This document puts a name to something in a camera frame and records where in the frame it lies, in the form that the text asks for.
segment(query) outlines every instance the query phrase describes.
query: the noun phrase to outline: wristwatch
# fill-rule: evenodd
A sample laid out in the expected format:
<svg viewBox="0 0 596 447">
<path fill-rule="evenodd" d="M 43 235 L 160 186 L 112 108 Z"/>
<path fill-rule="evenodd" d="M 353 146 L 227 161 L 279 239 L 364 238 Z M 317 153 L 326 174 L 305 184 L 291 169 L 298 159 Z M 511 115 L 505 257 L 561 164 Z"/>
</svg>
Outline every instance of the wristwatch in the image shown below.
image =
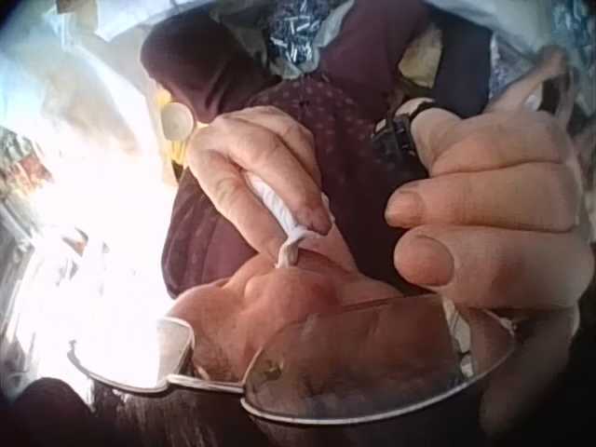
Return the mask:
<svg viewBox="0 0 596 447">
<path fill-rule="evenodd" d="M 382 128 L 372 134 L 372 149 L 374 156 L 383 162 L 417 167 L 427 177 L 428 172 L 416 150 L 416 143 L 412 136 L 412 123 L 417 116 L 429 109 L 440 109 L 436 102 L 423 102 L 410 114 L 394 116 L 387 114 Z"/>
</svg>

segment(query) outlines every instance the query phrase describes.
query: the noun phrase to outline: maroon shirt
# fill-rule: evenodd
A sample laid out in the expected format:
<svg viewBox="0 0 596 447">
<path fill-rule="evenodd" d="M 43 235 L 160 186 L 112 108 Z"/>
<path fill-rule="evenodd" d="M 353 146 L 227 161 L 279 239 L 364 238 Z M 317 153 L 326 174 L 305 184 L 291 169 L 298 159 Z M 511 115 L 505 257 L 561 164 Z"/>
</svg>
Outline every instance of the maroon shirt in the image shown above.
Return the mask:
<svg viewBox="0 0 596 447">
<path fill-rule="evenodd" d="M 414 166 L 380 162 L 373 154 L 376 123 L 344 92 L 312 77 L 277 84 L 247 107 L 272 105 L 309 129 L 315 138 L 323 192 L 337 226 L 362 273 L 403 286 L 393 251 L 403 231 L 385 222 L 389 197 L 417 179 Z M 228 278 L 255 254 L 236 228 L 213 207 L 189 169 L 174 202 L 162 266 L 169 293 Z"/>
</svg>

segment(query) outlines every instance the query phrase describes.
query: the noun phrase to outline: skin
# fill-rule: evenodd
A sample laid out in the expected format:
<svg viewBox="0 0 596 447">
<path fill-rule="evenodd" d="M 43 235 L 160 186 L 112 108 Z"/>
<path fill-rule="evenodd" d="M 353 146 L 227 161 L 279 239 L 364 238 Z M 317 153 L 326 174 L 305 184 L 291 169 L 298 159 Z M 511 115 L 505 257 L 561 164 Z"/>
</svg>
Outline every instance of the skin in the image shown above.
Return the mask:
<svg viewBox="0 0 596 447">
<path fill-rule="evenodd" d="M 427 100 L 408 102 L 398 113 L 420 101 Z M 575 151 L 555 118 L 523 109 L 465 121 L 430 109 L 412 133 L 430 177 L 388 200 L 387 224 L 409 229 L 395 249 L 397 270 L 458 306 L 528 318 L 528 340 L 482 402 L 483 425 L 497 431 L 561 370 L 577 301 L 593 275 L 592 252 L 577 225 Z M 188 291 L 171 310 L 195 329 L 196 365 L 210 376 L 241 377 L 256 349 L 291 321 L 399 294 L 356 271 L 320 201 L 312 135 L 279 110 L 217 118 L 193 136 L 189 166 L 217 209 L 261 253 L 232 278 Z M 329 235 L 303 247 L 296 267 L 273 268 L 285 236 L 242 180 L 242 169 L 269 183 L 302 224 Z M 481 329 L 472 329 L 482 340 Z"/>
</svg>

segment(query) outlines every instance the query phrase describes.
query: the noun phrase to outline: hand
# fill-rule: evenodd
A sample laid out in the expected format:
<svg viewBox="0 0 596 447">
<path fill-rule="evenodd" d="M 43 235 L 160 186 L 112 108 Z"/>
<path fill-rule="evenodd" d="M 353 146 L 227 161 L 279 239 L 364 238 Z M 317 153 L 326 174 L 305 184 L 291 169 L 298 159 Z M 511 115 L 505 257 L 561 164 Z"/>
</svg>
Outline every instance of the hand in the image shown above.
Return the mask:
<svg viewBox="0 0 596 447">
<path fill-rule="evenodd" d="M 544 47 L 540 52 L 540 63 L 536 69 L 544 70 L 548 78 L 566 75 L 569 71 L 569 55 L 556 45 Z"/>
<path fill-rule="evenodd" d="M 221 115 L 198 130 L 188 164 L 215 208 L 258 252 L 277 259 L 286 235 L 252 193 L 242 171 L 256 174 L 296 219 L 327 235 L 332 228 L 321 198 L 312 134 L 275 107 Z"/>
<path fill-rule="evenodd" d="M 395 250 L 404 278 L 467 306 L 576 305 L 594 261 L 576 229 L 572 144 L 554 118 L 461 121 L 432 109 L 413 135 L 430 179 L 401 187 L 386 209 L 389 224 L 411 228 Z"/>
</svg>

